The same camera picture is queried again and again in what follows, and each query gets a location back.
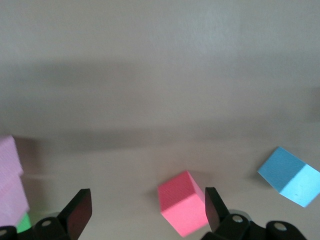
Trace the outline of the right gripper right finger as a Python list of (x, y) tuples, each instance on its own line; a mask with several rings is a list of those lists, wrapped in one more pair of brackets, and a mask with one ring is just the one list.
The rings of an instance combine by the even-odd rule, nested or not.
[(201, 240), (307, 240), (294, 225), (273, 220), (261, 227), (239, 213), (230, 213), (215, 187), (205, 188), (205, 214), (211, 228)]

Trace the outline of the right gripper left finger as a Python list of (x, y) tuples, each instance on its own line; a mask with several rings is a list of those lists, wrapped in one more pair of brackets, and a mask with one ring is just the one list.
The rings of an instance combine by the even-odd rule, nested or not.
[(91, 216), (91, 190), (84, 188), (57, 216), (43, 218), (25, 231), (18, 233), (13, 225), (1, 226), (0, 240), (78, 240)]

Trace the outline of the green foam cube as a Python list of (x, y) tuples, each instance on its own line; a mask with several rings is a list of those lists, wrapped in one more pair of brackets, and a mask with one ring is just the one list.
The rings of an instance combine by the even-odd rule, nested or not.
[(31, 220), (29, 214), (26, 212), (19, 223), (16, 225), (17, 233), (22, 233), (32, 227)]

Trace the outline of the red foam cube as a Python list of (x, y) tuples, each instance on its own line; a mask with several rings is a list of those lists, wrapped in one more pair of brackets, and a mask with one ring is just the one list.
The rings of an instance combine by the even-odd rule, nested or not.
[(208, 224), (205, 194), (189, 171), (181, 172), (157, 187), (161, 215), (181, 237)]

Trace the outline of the pink foam cube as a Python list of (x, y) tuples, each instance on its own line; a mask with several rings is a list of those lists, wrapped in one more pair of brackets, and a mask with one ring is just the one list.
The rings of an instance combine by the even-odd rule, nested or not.
[(0, 136), (0, 181), (7, 182), (22, 173), (15, 139), (11, 135)]
[(0, 226), (18, 225), (30, 209), (21, 180), (23, 173), (0, 176)]

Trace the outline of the light blue foam cube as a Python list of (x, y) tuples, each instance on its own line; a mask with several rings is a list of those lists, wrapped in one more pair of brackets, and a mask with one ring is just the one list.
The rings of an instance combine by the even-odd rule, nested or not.
[(280, 195), (307, 207), (320, 195), (320, 171), (277, 147), (257, 171)]

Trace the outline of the brown table mat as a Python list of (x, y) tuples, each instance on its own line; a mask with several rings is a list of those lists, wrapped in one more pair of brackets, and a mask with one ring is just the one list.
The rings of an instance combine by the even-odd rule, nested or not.
[(320, 195), (258, 174), (278, 146), (320, 171), (320, 0), (0, 0), (0, 135), (33, 223), (91, 190), (80, 240), (199, 240), (160, 213), (185, 170), (320, 240)]

